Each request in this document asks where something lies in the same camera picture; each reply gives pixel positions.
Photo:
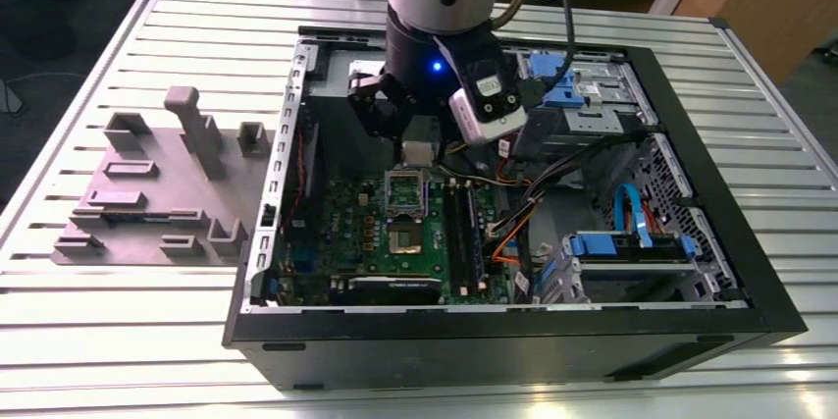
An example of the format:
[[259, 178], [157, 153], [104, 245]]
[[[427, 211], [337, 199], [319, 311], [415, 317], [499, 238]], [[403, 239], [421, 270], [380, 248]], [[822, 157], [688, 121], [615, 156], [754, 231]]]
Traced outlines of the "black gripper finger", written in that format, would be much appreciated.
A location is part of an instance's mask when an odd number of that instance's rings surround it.
[[389, 73], [353, 73], [347, 99], [365, 133], [372, 137], [401, 137], [419, 101]]
[[448, 145], [459, 141], [460, 133], [455, 120], [451, 117], [439, 117], [439, 144], [437, 144], [437, 157], [447, 155]]

